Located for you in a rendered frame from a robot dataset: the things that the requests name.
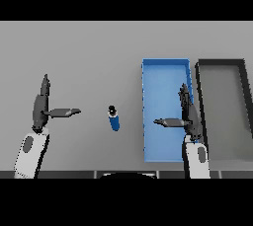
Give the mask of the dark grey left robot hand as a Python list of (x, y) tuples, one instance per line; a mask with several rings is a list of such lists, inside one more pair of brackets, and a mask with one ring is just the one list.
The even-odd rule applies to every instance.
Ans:
[(42, 133), (43, 128), (47, 125), (49, 118), (71, 117), (81, 113), (80, 109), (53, 109), (49, 108), (50, 81), (45, 74), (42, 79), (41, 90), (37, 94), (33, 108), (33, 126), (35, 133)]

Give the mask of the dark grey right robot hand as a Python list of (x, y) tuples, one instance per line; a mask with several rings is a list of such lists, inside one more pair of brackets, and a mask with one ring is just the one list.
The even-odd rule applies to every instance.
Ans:
[(163, 127), (183, 127), (185, 133), (190, 136), (191, 141), (202, 138), (201, 122), (197, 110), (191, 100), (190, 92), (186, 84), (182, 84), (178, 92), (180, 106), (182, 109), (181, 118), (158, 118), (153, 122)]

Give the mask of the blue bin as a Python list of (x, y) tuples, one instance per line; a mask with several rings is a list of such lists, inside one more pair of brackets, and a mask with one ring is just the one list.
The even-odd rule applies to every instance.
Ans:
[(163, 127), (159, 118), (182, 116), (179, 91), (188, 86), (193, 97), (190, 60), (188, 58), (143, 58), (142, 124), (144, 161), (146, 163), (182, 162), (183, 127)]

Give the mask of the dark grey bin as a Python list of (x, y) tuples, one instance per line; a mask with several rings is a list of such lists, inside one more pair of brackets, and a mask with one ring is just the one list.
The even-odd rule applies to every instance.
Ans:
[(196, 80), (211, 168), (253, 168), (253, 101), (245, 60), (201, 58)]

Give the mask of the blue pipe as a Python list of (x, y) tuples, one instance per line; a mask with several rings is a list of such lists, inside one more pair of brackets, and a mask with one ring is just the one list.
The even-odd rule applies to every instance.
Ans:
[(109, 106), (108, 117), (109, 117), (109, 122), (112, 127), (112, 130), (118, 131), (120, 129), (120, 119), (119, 119), (118, 111), (116, 110), (114, 106)]

